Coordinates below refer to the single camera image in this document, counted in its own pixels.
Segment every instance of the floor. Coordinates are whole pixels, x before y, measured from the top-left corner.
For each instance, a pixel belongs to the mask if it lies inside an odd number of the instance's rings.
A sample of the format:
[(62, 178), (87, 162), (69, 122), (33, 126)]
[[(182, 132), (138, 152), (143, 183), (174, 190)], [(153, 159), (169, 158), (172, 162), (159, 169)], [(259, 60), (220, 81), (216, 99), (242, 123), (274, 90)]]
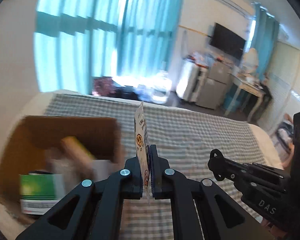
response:
[[(209, 109), (201, 106), (197, 106), (195, 103), (190, 103), (187, 101), (184, 101), (180, 99), (175, 92), (171, 92), (167, 102), (164, 104), (165, 106), (174, 106), (174, 107), (179, 107), (179, 108), (184, 108), (184, 109), (189, 109), (191, 111), (199, 112), (199, 113), (205, 113), (205, 114), (211, 114), (211, 115), (217, 115), (217, 116), (224, 116), (225, 114), (225, 109), (223, 109), (221, 106), (218, 107), (217, 109)], [(230, 113), (227, 118), (236, 120), (236, 121), (247, 121), (247, 116), (243, 113), (240, 112), (240, 110), (237, 110), (233, 113)]]

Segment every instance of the plaid cloth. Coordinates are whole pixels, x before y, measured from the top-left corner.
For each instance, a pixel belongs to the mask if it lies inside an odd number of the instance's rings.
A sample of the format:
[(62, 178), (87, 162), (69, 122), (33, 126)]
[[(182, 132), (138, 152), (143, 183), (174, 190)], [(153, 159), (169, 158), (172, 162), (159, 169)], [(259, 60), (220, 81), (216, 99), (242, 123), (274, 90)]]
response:
[[(127, 156), (136, 155), (134, 113), (137, 105), (102, 98), (57, 94), (45, 115), (114, 117), (121, 124), (122, 144)], [(239, 163), (265, 164), (258, 143), (245, 122), (182, 109), (144, 106), (149, 141), (156, 144), (158, 155), (169, 161), (172, 169), (187, 178), (210, 178), (252, 216), (257, 214), (241, 202), (241, 193), (228, 179), (217, 182), (208, 169), (210, 151)], [(120, 239), (173, 239), (170, 200), (125, 200)]]

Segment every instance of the air conditioner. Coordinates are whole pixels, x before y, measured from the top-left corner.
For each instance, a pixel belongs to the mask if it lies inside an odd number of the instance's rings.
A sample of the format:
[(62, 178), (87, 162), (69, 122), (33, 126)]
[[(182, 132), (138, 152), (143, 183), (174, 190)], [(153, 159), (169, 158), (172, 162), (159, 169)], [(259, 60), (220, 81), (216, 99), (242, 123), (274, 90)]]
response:
[(254, 8), (243, 0), (217, 0), (236, 12), (240, 13), (245, 18), (251, 18), (254, 15)]

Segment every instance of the white packet with cartoon print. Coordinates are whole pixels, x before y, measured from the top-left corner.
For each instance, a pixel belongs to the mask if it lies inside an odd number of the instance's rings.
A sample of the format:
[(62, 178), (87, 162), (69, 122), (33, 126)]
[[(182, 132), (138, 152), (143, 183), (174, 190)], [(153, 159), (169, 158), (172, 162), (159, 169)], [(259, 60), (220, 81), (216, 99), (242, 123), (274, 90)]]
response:
[(143, 180), (143, 192), (145, 192), (147, 199), (150, 199), (150, 169), (148, 166), (148, 150), (149, 139), (147, 132), (147, 125), (145, 115), (143, 113), (143, 102), (138, 107), (134, 114), (134, 134), (136, 141), (137, 157), (140, 164), (140, 170)]

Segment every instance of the metal rivet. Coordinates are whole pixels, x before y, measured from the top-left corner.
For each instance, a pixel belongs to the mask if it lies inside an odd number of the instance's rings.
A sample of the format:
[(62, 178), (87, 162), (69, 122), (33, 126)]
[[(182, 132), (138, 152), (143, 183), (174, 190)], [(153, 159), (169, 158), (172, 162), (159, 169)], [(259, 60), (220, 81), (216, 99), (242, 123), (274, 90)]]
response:
[(92, 184), (92, 181), (89, 179), (85, 179), (83, 182), (81, 182), (81, 185), (84, 187), (90, 187)]
[(174, 174), (174, 170), (173, 169), (166, 169), (164, 171), (164, 173), (167, 174), (167, 175), (173, 175)]
[(211, 179), (204, 179), (202, 181), (202, 184), (205, 185), (205, 186), (207, 186), (207, 187), (209, 187), (209, 186), (212, 185), (212, 180)]
[(124, 169), (124, 170), (121, 170), (121, 171), (120, 171), (120, 174), (121, 174), (122, 176), (128, 176), (128, 175), (130, 174), (130, 171), (127, 170), (127, 169)]

